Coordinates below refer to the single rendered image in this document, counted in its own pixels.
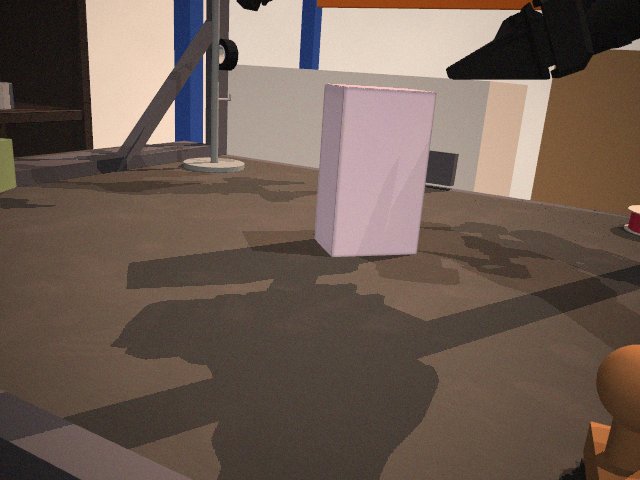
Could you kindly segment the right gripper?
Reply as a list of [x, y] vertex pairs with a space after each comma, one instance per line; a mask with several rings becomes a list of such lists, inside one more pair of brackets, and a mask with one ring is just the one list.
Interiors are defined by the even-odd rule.
[[267, 3], [272, 0], [236, 0], [236, 1], [243, 9], [258, 11], [261, 2], [263, 6], [266, 6]]

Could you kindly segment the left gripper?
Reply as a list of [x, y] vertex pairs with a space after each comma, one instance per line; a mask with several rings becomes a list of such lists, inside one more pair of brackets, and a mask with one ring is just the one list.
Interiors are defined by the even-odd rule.
[[552, 78], [561, 78], [584, 70], [593, 55], [640, 36], [639, 0], [532, 2], [544, 17], [527, 3], [502, 22], [491, 42], [447, 67], [448, 78], [548, 80], [554, 65]]

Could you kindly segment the black tape roll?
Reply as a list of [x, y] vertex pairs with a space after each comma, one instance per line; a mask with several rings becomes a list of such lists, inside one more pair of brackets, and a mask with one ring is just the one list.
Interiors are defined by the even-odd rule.
[[232, 40], [219, 39], [219, 70], [231, 71], [238, 62], [238, 49]]

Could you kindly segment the pale pink paper carton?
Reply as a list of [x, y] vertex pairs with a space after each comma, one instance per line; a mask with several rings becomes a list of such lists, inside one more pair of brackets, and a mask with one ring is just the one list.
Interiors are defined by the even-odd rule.
[[314, 239], [331, 257], [417, 254], [436, 95], [325, 84]]

